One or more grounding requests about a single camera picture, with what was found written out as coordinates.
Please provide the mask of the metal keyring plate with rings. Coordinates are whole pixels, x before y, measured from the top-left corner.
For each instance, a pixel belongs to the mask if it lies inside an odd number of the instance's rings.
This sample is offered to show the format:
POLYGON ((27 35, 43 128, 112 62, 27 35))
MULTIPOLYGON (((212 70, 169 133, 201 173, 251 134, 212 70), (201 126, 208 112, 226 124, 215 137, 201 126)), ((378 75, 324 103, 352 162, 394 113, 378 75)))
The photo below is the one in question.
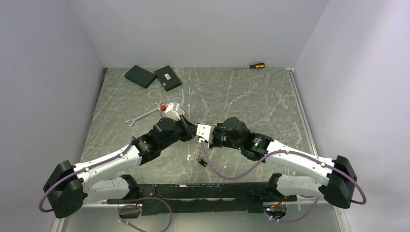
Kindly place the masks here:
POLYGON ((201 145, 201 143, 198 144, 198 149, 199 149, 199 152, 198 152, 198 155, 197 155, 197 159, 196 159, 196 160, 198 160, 198 159, 204 159, 204 160, 205 160, 205 156, 204 156, 204 154, 203 154, 203 150, 202 150, 202 145, 201 145))

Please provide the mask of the key with black fob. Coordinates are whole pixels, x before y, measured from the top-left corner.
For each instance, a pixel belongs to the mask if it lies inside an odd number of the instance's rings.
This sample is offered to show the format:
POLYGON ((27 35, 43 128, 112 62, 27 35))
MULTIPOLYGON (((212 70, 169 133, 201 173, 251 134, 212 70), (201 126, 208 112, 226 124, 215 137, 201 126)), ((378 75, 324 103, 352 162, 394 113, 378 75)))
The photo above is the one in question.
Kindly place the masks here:
POLYGON ((208 165, 208 163, 204 159, 198 159, 197 162, 203 167, 206 167, 208 165))

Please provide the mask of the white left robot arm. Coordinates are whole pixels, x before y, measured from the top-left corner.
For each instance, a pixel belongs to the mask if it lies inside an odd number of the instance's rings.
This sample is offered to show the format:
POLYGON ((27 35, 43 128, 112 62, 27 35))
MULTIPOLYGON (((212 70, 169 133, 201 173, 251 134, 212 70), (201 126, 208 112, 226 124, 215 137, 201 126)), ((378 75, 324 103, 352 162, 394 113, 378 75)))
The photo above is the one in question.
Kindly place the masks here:
POLYGON ((125 175, 110 180, 109 176, 154 160, 170 145, 190 141, 196 132, 197 125, 184 117, 178 121, 164 117, 148 133, 132 137, 115 152, 83 163, 60 162, 43 187, 39 210, 65 218, 83 205, 101 200, 122 199, 132 203, 139 196, 134 178, 125 175))

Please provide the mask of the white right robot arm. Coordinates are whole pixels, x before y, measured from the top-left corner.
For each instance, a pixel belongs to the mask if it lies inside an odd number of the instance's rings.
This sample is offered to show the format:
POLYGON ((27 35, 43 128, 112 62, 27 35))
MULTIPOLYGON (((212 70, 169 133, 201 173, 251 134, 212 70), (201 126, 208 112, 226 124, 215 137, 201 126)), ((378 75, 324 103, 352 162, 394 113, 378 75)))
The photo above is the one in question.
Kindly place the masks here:
POLYGON ((302 152, 267 135, 251 132, 236 117, 216 125, 199 126, 197 135, 204 139, 208 148, 236 149, 256 165, 278 164, 301 173, 294 177, 273 174, 266 188, 268 198, 273 201, 289 195, 304 195, 324 198, 329 204, 344 209, 350 208, 352 203, 366 203, 356 173, 346 157, 331 159, 302 152), (356 189, 362 194, 361 201, 353 199, 356 189))

